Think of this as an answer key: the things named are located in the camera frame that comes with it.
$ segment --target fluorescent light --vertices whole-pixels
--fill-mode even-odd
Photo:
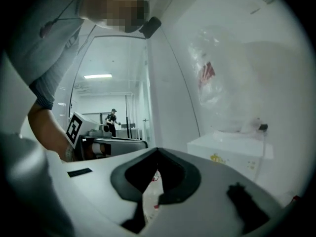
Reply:
[[[84,76],[86,79],[91,79],[91,78],[111,78],[111,74],[105,74],[105,75],[91,75],[91,76]]]

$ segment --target forearm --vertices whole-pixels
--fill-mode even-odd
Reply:
[[[60,159],[66,161],[69,145],[65,131],[57,123],[52,111],[34,105],[28,114],[30,127],[37,140],[48,150],[55,151]]]

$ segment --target shirt sleeve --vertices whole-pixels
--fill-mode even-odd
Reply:
[[[61,56],[45,74],[30,85],[30,90],[37,96],[36,103],[51,110],[55,100],[55,92],[64,74],[72,65],[78,51],[79,38],[69,46],[66,45]]]

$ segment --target person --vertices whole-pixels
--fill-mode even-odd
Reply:
[[[61,160],[75,160],[73,148],[51,110],[56,89],[77,55],[83,22],[131,33],[146,22],[148,11],[145,0],[38,0],[14,30],[5,50],[37,96],[28,113],[30,127]]]
[[[112,109],[111,113],[108,114],[106,118],[106,124],[109,126],[110,132],[112,133],[113,137],[117,136],[117,131],[114,124],[120,125],[120,122],[117,122],[117,116],[115,115],[116,112],[117,111],[115,109]]]

